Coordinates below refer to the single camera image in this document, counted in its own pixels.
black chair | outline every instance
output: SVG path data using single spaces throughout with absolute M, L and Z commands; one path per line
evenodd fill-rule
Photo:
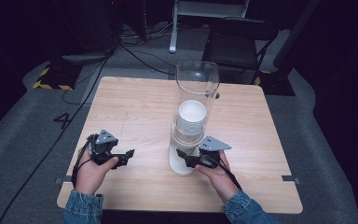
M 252 84 L 268 46 L 279 29 L 270 22 L 245 18 L 223 18 L 211 25 L 202 60 L 218 66 L 253 70 Z

person's right hand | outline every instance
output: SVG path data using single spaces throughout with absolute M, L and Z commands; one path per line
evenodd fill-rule
M 219 155 L 220 159 L 229 170 L 229 164 L 225 152 L 220 150 Z M 223 203 L 226 203 L 237 191 L 237 187 L 235 187 L 232 180 L 220 166 L 211 169 L 206 166 L 196 165 L 196 170 L 208 176 L 213 188 L 216 190 L 217 195 L 220 197 Z
M 78 170 L 75 191 L 94 196 L 95 191 L 103 183 L 104 177 L 118 162 L 118 157 L 114 157 L 102 165 L 97 165 L 90 161 L 89 149 L 83 153 L 79 164 L 84 165 Z

black cable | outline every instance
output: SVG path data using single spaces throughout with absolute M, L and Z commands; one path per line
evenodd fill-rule
M 220 161 L 224 164 L 220 164 L 220 162 L 215 161 L 213 159 L 211 159 L 211 157 L 209 156 L 205 156 L 205 159 L 207 159 L 208 161 L 213 162 L 214 164 L 217 164 L 218 166 L 220 166 L 228 175 L 228 177 L 231 179 L 231 181 L 234 183 L 235 187 L 237 187 L 237 189 L 242 190 L 242 187 L 240 185 L 240 183 L 238 182 L 237 178 L 235 177 L 234 174 L 231 173 L 231 171 L 228 170 L 227 166 L 225 165 L 225 163 L 222 161 L 222 159 L 220 159 Z
M 92 63 L 100 63 L 106 58 L 109 58 L 110 54 L 105 54 L 103 57 L 90 58 L 90 59 L 66 59 L 63 58 L 69 65 L 88 65 Z
M 99 63 L 97 64 L 97 66 L 95 66 L 94 71 L 91 73 L 91 75 L 88 75 L 87 77 L 85 77 L 85 78 L 83 78 L 82 80 L 78 81 L 78 82 L 75 84 L 75 86 L 77 86 L 78 84 L 80 84 L 80 83 L 84 82 L 85 80 L 89 79 L 90 77 L 92 77 L 92 76 L 94 75 L 95 71 L 97 71 L 97 67 L 100 66 L 101 63 L 102 63 L 102 62 L 99 62 Z M 63 95 L 62 95 L 62 100 L 63 100 L 65 103 L 67 103 L 68 105 L 80 105 L 80 103 L 72 103 L 72 102 L 69 102 L 69 101 L 66 101 L 66 100 L 65 100 L 65 94 L 66 94 L 68 91 L 69 91 L 69 90 L 66 90 L 66 91 L 63 93 Z
M 155 54 L 146 53 L 146 52 L 143 52 L 143 51 L 140 51 L 140 50 L 133 50 L 132 53 L 143 53 L 143 54 L 146 54 L 146 55 L 150 55 L 150 56 L 153 56 L 153 57 L 159 59 L 160 61 L 166 63 L 167 65 L 169 65 L 169 66 L 171 66 L 171 67 L 176 67 L 176 65 L 171 64 L 171 63 L 168 63 L 167 61 L 164 61 L 164 60 L 160 59 L 160 58 L 159 58 L 157 55 L 155 55 Z
M 97 78 L 95 79 L 94 84 L 91 87 L 91 90 L 89 91 L 89 94 L 87 95 L 86 99 L 83 101 L 83 103 L 81 104 L 81 106 L 77 109 L 77 111 L 75 112 L 75 114 L 72 116 L 71 120 L 74 120 L 74 118 L 76 117 L 76 115 L 80 112 L 80 109 L 83 107 L 83 105 L 87 102 L 87 100 L 89 99 L 92 90 L 95 87 L 95 84 L 98 80 L 98 77 L 100 76 L 104 65 L 106 64 L 107 60 L 109 59 L 109 57 L 107 57 L 105 59 L 105 61 L 103 62 L 103 65 L 100 68 L 100 71 L 98 73 Z M 42 165 L 43 161 L 45 161 L 45 159 L 48 157 L 48 155 L 50 154 L 50 152 L 52 151 L 53 148 L 55 148 L 55 146 L 57 145 L 57 143 L 60 141 L 60 139 L 62 138 L 63 134 L 65 133 L 65 131 L 68 129 L 68 127 L 70 126 L 71 123 L 69 123 L 68 125 L 66 125 L 60 135 L 57 137 L 57 139 L 54 141 L 53 145 L 50 147 L 50 149 L 48 150 L 48 152 L 45 154 L 45 156 L 42 158 L 42 160 L 40 160 L 40 162 L 36 165 L 36 167 L 33 169 L 33 171 L 31 172 L 31 174 L 28 176 L 28 178 L 24 181 L 24 183 L 21 185 L 21 187 L 19 188 L 19 190 L 16 192 L 16 194 L 14 195 L 14 197 L 10 200 L 10 203 L 7 205 L 7 207 L 5 208 L 4 213 L 2 214 L 2 216 L 0 217 L 0 223 L 2 223 L 2 221 L 5 218 L 5 215 L 8 211 L 8 209 L 10 208 L 10 206 L 14 203 L 14 201 L 17 199 L 17 197 L 20 195 L 20 193 L 22 192 L 22 190 L 25 188 L 25 186 L 28 184 L 28 182 L 31 180 L 31 178 L 34 176 L 34 173 L 36 173 L 37 169 L 39 169 L 40 165 Z
M 136 58 L 139 62 L 141 62 L 142 64 L 146 65 L 147 67 L 157 71 L 157 72 L 160 72 L 160 73 L 163 73 L 163 74 L 166 74 L 166 75 L 169 75 L 169 76 L 175 76 L 175 74 L 173 73 L 168 73 L 168 72 L 164 72 L 164 71 L 161 71 L 161 70 L 158 70 L 157 68 L 154 68 L 152 66 L 150 66 L 149 64 L 145 63 L 144 61 L 142 61 L 140 58 L 138 58 L 134 53 L 132 53 L 129 49 L 127 49 L 126 47 L 124 47 L 123 45 L 121 45 L 121 43 L 119 44 L 124 50 L 126 50 L 129 54 L 131 54 L 134 58 Z
M 91 142 L 91 137 L 92 137 L 92 136 L 93 136 L 93 135 L 90 135 L 90 136 L 87 138 L 86 144 L 84 144 L 84 146 L 83 146 L 83 147 L 78 151 L 78 153 L 77 153 L 77 160 L 76 160 L 76 163 L 75 163 L 74 168 L 73 168 L 73 170 L 72 170 L 72 176 L 71 176 L 71 182 L 72 182 L 72 185 L 74 186 L 74 188 L 76 187 L 77 172 L 78 172 L 78 170 L 80 169 L 80 167 L 81 167 L 82 165 L 84 165 L 86 162 L 88 162 L 88 161 L 91 160 L 91 159 L 89 159 L 89 160 L 87 160 L 87 161 L 81 163 L 80 167 L 78 166 L 79 163 L 80 163 L 81 158 L 83 157 L 83 154 L 84 154 L 84 151 L 86 150 L 87 145 Z
M 79 167 L 77 167 L 77 170 L 80 170 L 80 167 L 82 167 L 86 162 L 89 162 L 89 161 L 91 161 L 92 159 L 88 159 L 88 160 L 86 160 L 86 161 L 84 161 L 83 163 L 81 163 L 80 165 L 79 165 Z
M 127 47 L 139 47 L 142 46 L 143 44 L 149 42 L 150 40 L 157 40 L 162 38 L 163 36 L 167 35 L 168 32 L 168 28 L 170 28 L 170 26 L 172 25 L 172 22 L 169 23 L 168 25 L 158 28 L 158 30 L 155 31 L 155 27 L 151 28 L 152 31 L 149 32 L 148 34 L 146 34 L 146 40 L 143 40 L 140 38 L 140 36 L 138 36 L 135 33 L 131 33 L 130 30 L 125 30 L 125 32 L 129 32 L 129 36 L 122 36 L 121 37 L 121 43 Z M 130 39 L 130 38 L 136 38 L 136 42 L 135 43 L 129 43 L 129 42 L 125 42 L 123 41 L 124 39 Z

jeans jacket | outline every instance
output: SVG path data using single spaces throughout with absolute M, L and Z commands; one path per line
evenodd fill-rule
M 223 205 L 223 211 L 231 223 L 280 223 L 240 189 Z M 62 223 L 99 224 L 102 215 L 103 195 L 94 197 L 72 190 L 63 211 Z

black wire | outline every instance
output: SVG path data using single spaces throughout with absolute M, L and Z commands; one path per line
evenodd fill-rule
M 157 72 L 160 72 L 160 73 L 163 73 L 163 74 L 166 74 L 166 75 L 169 75 L 169 76 L 175 76 L 175 74 L 173 73 L 168 73 L 168 72 L 164 72 L 164 71 L 161 71 L 161 70 L 158 70 L 157 68 L 154 68 L 152 66 L 150 66 L 149 64 L 145 63 L 144 61 L 142 61 L 140 58 L 138 58 L 134 53 L 132 53 L 129 49 L 127 49 L 126 47 L 124 47 L 123 45 L 119 44 L 124 50 L 126 50 L 129 54 L 131 54 L 134 58 L 136 58 L 139 62 L 141 62 L 142 64 L 146 65 L 147 67 L 157 71 Z
M 84 82 L 85 80 L 89 79 L 90 77 L 92 77 L 92 76 L 94 75 L 95 71 L 97 71 L 97 67 L 100 66 L 101 63 L 102 63 L 102 62 L 99 62 L 99 63 L 97 64 L 97 66 L 95 66 L 94 71 L 91 73 L 91 75 L 88 75 L 87 77 L 85 77 L 85 78 L 83 78 L 82 80 L 78 81 L 78 82 L 75 84 L 75 86 L 77 86 L 78 84 L 80 84 L 80 83 Z M 66 100 L 64 99 L 64 98 L 65 98 L 65 94 L 66 94 L 68 91 L 69 91 L 69 90 L 66 90 L 66 91 L 63 93 L 63 95 L 62 95 L 62 100 L 63 100 L 65 103 L 67 103 L 68 105 L 80 105 L 80 103 L 73 103 L 73 102 L 66 101 Z
M 81 104 L 81 106 L 77 109 L 77 111 L 75 112 L 75 114 L 72 116 L 71 120 L 74 120 L 74 118 L 76 117 L 76 115 L 80 112 L 80 109 L 83 107 L 83 105 L 87 102 L 87 100 L 89 99 L 92 90 L 95 87 L 95 84 L 97 83 L 98 77 L 100 76 L 104 65 L 106 64 L 107 60 L 109 59 L 109 57 L 107 57 L 105 59 L 105 61 L 103 62 L 103 65 L 100 68 L 100 71 L 98 73 L 97 78 L 95 79 L 94 84 L 91 87 L 91 90 L 89 91 L 89 94 L 87 95 L 86 99 L 83 101 L 83 103 Z M 36 167 L 33 169 L 33 171 L 31 172 L 31 174 L 28 176 L 28 178 L 24 181 L 24 183 L 21 185 L 21 187 L 19 188 L 19 190 L 16 192 L 16 194 L 14 195 L 14 197 L 10 200 L 10 203 L 7 205 L 7 207 L 5 208 L 4 213 L 2 214 L 2 216 L 0 217 L 0 223 L 2 223 L 2 221 L 5 218 L 5 215 L 7 214 L 8 209 L 10 208 L 10 206 L 14 203 L 14 201 L 17 199 L 17 197 L 20 195 L 20 193 L 22 192 L 22 190 L 25 188 L 25 186 L 28 184 L 28 182 L 31 180 L 31 178 L 34 176 L 34 173 L 36 173 L 37 169 L 39 169 L 40 165 L 42 165 L 43 161 L 45 161 L 45 159 L 48 157 L 48 155 L 50 154 L 50 152 L 52 151 L 53 148 L 55 148 L 55 146 L 57 145 L 57 143 L 60 141 L 60 139 L 62 138 L 63 134 L 65 133 L 65 131 L 68 129 L 68 127 L 70 126 L 71 123 L 69 123 L 68 125 L 66 125 L 60 135 L 57 137 L 57 139 L 54 141 L 53 145 L 50 147 L 50 149 L 48 150 L 48 152 L 45 154 L 45 156 L 42 158 L 42 160 L 40 160 L 40 162 L 36 165 Z
M 81 157 L 83 156 L 84 151 L 86 150 L 86 147 L 87 147 L 87 145 L 89 144 L 90 141 L 91 141 L 91 136 L 87 139 L 86 144 L 85 144 L 85 145 L 80 149 L 80 151 L 78 152 L 78 154 L 77 154 L 77 160 L 76 160 L 76 163 L 75 163 L 75 168 L 79 165 L 80 159 L 81 159 Z
M 168 63 L 167 61 L 164 61 L 164 60 L 160 59 L 160 58 L 159 58 L 157 55 L 155 55 L 155 54 L 146 53 L 146 52 L 143 52 L 143 51 L 140 51 L 140 50 L 133 50 L 132 53 L 143 53 L 143 54 L 146 54 L 146 55 L 150 55 L 150 56 L 153 56 L 153 57 L 159 59 L 160 61 L 166 63 L 167 65 L 169 65 L 169 66 L 171 66 L 171 67 L 176 67 L 176 65 L 171 64 L 171 63 Z
M 235 177 L 235 175 L 232 174 L 231 171 L 228 170 L 227 166 L 225 165 L 225 163 L 221 159 L 220 159 L 220 161 L 224 165 L 220 164 L 220 162 L 218 162 L 218 161 L 215 161 L 215 160 L 211 159 L 211 157 L 209 157 L 209 156 L 205 156 L 205 159 L 207 159 L 208 161 L 211 161 L 211 162 L 217 164 L 218 166 L 220 166 L 226 172 L 226 174 L 231 179 L 231 181 L 234 183 L 235 187 L 237 187 L 237 189 L 242 190 L 242 187 L 241 187 L 240 183 L 238 182 L 237 178 Z
M 92 159 L 88 159 L 88 160 L 84 161 L 83 163 L 81 163 L 81 164 L 79 165 L 79 167 L 77 167 L 77 170 L 80 170 L 80 167 L 82 167 L 86 162 L 91 161 L 91 160 L 92 160 Z
M 99 58 L 90 58 L 90 59 L 65 59 L 63 58 L 69 65 L 88 65 L 92 63 L 99 63 L 109 58 L 110 54 L 105 54 L 103 57 Z
M 155 31 L 155 29 L 156 29 L 155 27 L 151 28 L 152 31 L 146 34 L 146 40 L 143 40 L 140 36 L 138 36 L 136 33 L 132 33 L 130 30 L 125 30 L 125 32 L 128 32 L 129 34 L 127 36 L 121 37 L 121 40 L 122 40 L 121 43 L 127 47 L 139 47 L 139 46 L 142 46 L 145 43 L 149 42 L 150 40 L 157 40 L 157 39 L 160 39 L 163 36 L 167 35 L 169 28 L 170 28 L 169 24 L 164 27 L 158 28 L 158 30 L 156 30 L 156 31 Z M 130 38 L 136 38 L 136 42 L 129 43 L 129 42 L 123 41 L 123 39 L 130 39 Z

